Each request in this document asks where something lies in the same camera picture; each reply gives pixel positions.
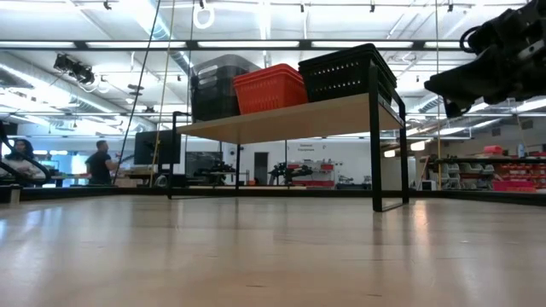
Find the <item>black storage bin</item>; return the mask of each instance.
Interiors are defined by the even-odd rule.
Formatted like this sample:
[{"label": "black storage bin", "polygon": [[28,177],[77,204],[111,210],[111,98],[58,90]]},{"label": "black storage bin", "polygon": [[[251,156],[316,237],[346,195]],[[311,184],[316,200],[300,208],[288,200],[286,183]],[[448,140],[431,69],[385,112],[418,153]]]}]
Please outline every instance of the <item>black storage bin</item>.
[{"label": "black storage bin", "polygon": [[190,79],[194,123],[240,115],[233,78],[258,69],[238,55],[223,55],[196,65]]},{"label": "black storage bin", "polygon": [[309,102],[369,92],[369,67],[378,67],[379,94],[390,104],[396,77],[372,43],[299,63]]}]

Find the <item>person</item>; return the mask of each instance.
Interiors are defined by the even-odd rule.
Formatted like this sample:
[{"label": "person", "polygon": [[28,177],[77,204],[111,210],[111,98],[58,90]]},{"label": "person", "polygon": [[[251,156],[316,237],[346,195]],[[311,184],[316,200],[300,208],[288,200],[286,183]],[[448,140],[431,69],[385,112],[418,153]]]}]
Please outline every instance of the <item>person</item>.
[{"label": "person", "polygon": [[118,164],[112,161],[108,154],[108,143],[99,141],[96,143],[96,153],[93,153],[86,161],[87,172],[91,174],[89,184],[112,184],[110,171],[115,171]]},{"label": "person", "polygon": [[[30,159],[34,159],[34,148],[32,144],[25,139],[16,139],[14,145],[15,151],[24,154]],[[21,175],[31,178],[45,178],[45,174],[40,171],[35,165],[23,159],[17,153],[6,154],[2,162],[18,171]],[[0,176],[10,176],[4,169],[0,169]]]}]

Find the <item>wooden tabletop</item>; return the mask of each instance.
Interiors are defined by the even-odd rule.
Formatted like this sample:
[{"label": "wooden tabletop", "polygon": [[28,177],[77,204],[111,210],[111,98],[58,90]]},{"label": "wooden tabletop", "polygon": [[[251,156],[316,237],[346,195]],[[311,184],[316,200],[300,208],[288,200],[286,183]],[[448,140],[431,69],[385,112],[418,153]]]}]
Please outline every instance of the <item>wooden tabletop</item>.
[{"label": "wooden tabletop", "polygon": [[[385,102],[379,105],[380,129],[395,130],[402,120]],[[359,94],[295,107],[217,119],[177,128],[210,140],[247,144],[369,131],[369,96]]]}]

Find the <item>woman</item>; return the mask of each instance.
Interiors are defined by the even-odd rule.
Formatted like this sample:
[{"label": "woman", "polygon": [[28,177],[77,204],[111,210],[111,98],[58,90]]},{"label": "woman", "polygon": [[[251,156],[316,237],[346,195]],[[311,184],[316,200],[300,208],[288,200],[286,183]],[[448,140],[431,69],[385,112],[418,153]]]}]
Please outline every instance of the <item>woman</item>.
[{"label": "woman", "polygon": [[[34,159],[34,148],[32,147],[32,144],[23,139],[15,140],[15,150],[18,153],[24,154],[30,159]],[[24,160],[20,155],[17,153],[10,153],[7,154],[4,159],[2,159],[2,162],[9,165],[11,168],[18,171],[23,176],[28,176],[31,178],[44,178],[45,174],[40,171],[35,165],[32,163]],[[8,172],[6,172],[4,169],[0,169],[0,176],[7,176]]]}]

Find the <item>wooden floor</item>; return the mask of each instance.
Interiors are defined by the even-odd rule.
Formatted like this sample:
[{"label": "wooden floor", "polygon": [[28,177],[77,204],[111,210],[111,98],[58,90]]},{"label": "wooden floor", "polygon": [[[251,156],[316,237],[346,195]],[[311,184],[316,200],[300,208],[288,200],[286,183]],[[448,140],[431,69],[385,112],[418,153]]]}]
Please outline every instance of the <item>wooden floor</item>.
[{"label": "wooden floor", "polygon": [[116,196],[0,210],[0,306],[544,306],[546,209]]}]

